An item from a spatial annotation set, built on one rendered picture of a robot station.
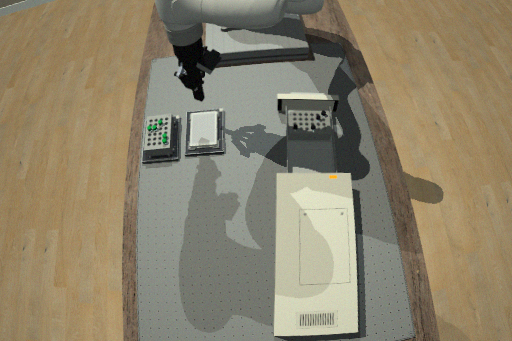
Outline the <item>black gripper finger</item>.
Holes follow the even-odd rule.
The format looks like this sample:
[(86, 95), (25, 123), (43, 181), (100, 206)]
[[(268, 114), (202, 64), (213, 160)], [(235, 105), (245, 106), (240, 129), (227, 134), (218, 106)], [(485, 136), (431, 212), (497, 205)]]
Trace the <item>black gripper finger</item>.
[[(205, 51), (207, 49), (207, 46), (204, 46), (203, 45), (203, 50), (202, 51)], [(203, 92), (203, 87), (202, 87), (202, 84), (204, 84), (204, 81), (202, 81), (202, 78), (205, 77), (205, 72), (203, 70), (200, 70), (199, 68), (196, 67), (196, 73), (197, 73), (197, 78), (198, 78), (198, 81), (199, 81), (199, 85), (201, 87), (201, 91), (202, 91), (202, 96), (203, 96), (203, 100), (204, 100), (204, 92)]]
[[(193, 91), (194, 99), (202, 102), (203, 96), (202, 96), (201, 87), (199, 85), (199, 81), (197, 78), (197, 74), (195, 71), (196, 65), (195, 65), (194, 60), (190, 61), (190, 65), (191, 65), (192, 70), (187, 70), (187, 69), (182, 68), (182, 63), (180, 63), (179, 70), (178, 70), (178, 72), (174, 73), (174, 76), (179, 77), (179, 79), (184, 84), (184, 86)], [(186, 71), (187, 75), (184, 70)]]

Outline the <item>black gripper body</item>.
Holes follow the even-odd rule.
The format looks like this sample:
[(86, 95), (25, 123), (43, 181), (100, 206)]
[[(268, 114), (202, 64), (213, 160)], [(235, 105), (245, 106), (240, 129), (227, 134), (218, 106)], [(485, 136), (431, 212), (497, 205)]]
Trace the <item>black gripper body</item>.
[(182, 68), (192, 70), (190, 61), (197, 57), (203, 50), (202, 37), (194, 44), (187, 46), (173, 46), (174, 54), (178, 58), (178, 66), (182, 63)]

